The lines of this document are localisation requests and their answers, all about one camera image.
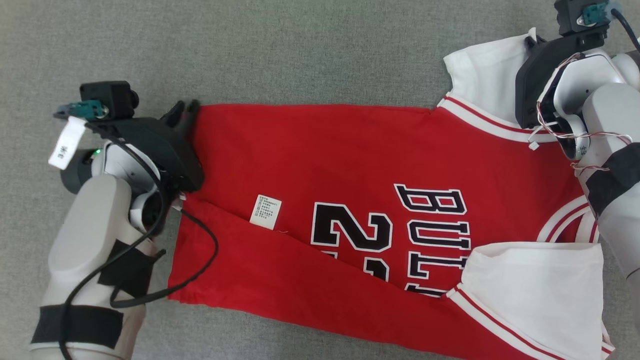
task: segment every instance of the black band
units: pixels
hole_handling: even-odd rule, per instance
[[[640,182],[640,143],[614,152],[602,165],[609,171],[596,171],[588,180],[589,203],[596,216],[614,200]]]
[[[31,343],[57,343],[63,305],[43,306]],[[122,332],[123,314],[97,306],[71,306],[67,312],[67,341],[115,348]]]
[[[129,245],[116,240],[109,257],[118,254],[127,246]],[[143,297],[149,290],[151,271],[156,261],[156,257],[147,256],[138,249],[132,249],[100,273],[98,284],[118,286],[134,298]]]

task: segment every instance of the white fabric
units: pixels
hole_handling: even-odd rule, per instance
[[[451,94],[470,102],[495,117],[515,118],[515,79],[527,60],[525,39],[529,34],[480,44],[456,51],[444,58],[453,89]]]
[[[602,249],[592,243],[495,243],[474,249],[467,293],[535,342],[602,358]]]

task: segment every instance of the care label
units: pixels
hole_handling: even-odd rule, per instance
[[[280,200],[264,195],[258,195],[258,199],[255,201],[249,222],[254,225],[273,230],[276,225],[276,219],[278,218],[281,205],[282,201]]]
[[[84,127],[85,123],[85,119],[69,116],[67,125],[62,129],[56,148],[53,150],[53,154],[51,154],[51,157],[49,158],[50,165],[53,165],[60,170],[65,170],[67,168],[71,158],[73,158],[76,153],[80,139],[84,134],[84,130],[86,130]]]

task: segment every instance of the black velcro strap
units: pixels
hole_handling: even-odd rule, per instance
[[[63,305],[43,306],[31,343],[52,343],[60,339]],[[71,306],[66,315],[67,341],[115,348],[122,332],[123,314],[97,306]]]
[[[124,242],[116,240],[109,258],[127,246]],[[144,255],[138,249],[132,249],[100,273],[98,284],[117,286],[134,298],[143,297],[149,290],[151,271],[156,261],[157,258]]]
[[[589,203],[599,217],[614,200],[640,182],[640,143],[632,143],[611,154],[588,180]]]

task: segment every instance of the basketball jersey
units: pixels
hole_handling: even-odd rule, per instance
[[[221,249],[172,299],[467,359],[605,357],[602,253],[569,162],[549,135],[530,150],[531,131],[457,79],[523,52],[517,37],[450,55],[454,89],[434,110],[204,106],[206,180],[185,208]],[[170,284],[211,250],[183,222]]]

